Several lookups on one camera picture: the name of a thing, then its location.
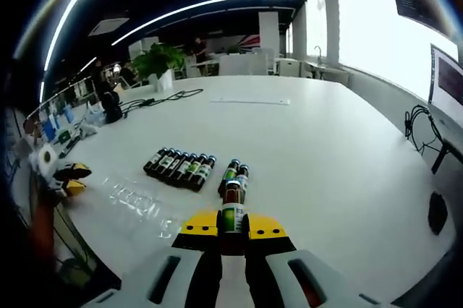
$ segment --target potted plant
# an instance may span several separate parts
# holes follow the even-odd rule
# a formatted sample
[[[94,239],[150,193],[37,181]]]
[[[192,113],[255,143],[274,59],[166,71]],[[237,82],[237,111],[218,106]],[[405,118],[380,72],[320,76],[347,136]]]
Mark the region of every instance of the potted plant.
[[[140,79],[149,79],[156,91],[162,91],[172,85],[173,69],[182,68],[184,53],[182,50],[166,44],[154,43],[150,50],[143,51],[133,62]]]

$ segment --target white desk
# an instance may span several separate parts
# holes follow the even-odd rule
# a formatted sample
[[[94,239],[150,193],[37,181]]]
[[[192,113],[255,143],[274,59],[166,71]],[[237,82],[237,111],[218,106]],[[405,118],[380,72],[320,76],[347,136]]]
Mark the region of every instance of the white desk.
[[[199,95],[139,109],[104,126],[68,156],[94,170],[69,214],[117,275],[165,240],[153,235],[149,223],[124,232],[98,189],[104,177],[112,173],[147,184],[187,218],[201,206],[220,207],[217,186],[232,158],[250,167],[249,210],[277,218],[297,248],[309,249],[373,298],[402,295],[452,245],[451,215],[439,236],[428,227],[434,187],[425,162],[391,122],[344,86],[233,76],[176,81],[171,93],[199,87]],[[211,103],[219,98],[290,102]],[[217,157],[199,194],[145,176],[143,165],[161,147]]]

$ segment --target computer monitor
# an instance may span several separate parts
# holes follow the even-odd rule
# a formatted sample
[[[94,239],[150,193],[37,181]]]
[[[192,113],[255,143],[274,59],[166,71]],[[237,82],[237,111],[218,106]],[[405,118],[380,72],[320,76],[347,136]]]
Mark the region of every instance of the computer monitor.
[[[431,55],[430,110],[437,108],[463,128],[463,68],[433,45]]]

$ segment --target black ceiling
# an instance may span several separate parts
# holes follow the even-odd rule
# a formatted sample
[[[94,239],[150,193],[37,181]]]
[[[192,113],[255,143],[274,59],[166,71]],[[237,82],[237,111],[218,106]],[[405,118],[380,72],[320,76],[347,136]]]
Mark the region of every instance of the black ceiling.
[[[111,59],[120,59],[121,55],[127,52],[129,44],[146,35],[159,35],[165,41],[179,42],[182,37],[190,39],[195,35],[208,35],[209,32],[219,30],[224,31],[224,35],[258,33],[257,13],[264,10],[262,7],[297,8],[303,0],[241,0],[212,4],[166,18],[111,47],[112,42],[133,28],[167,12],[201,1],[207,0],[80,0],[75,8],[78,15],[70,18],[72,28],[60,37],[66,43],[59,42],[54,53],[50,72],[52,79],[61,79],[67,74],[78,72],[94,56],[103,57],[103,60],[108,60],[107,62]],[[260,9],[209,14],[160,28],[186,17],[242,7],[260,7]],[[281,23],[288,25],[293,11],[274,10],[280,12]],[[114,32],[88,37],[89,32],[101,20],[118,16],[129,17],[129,21]]]

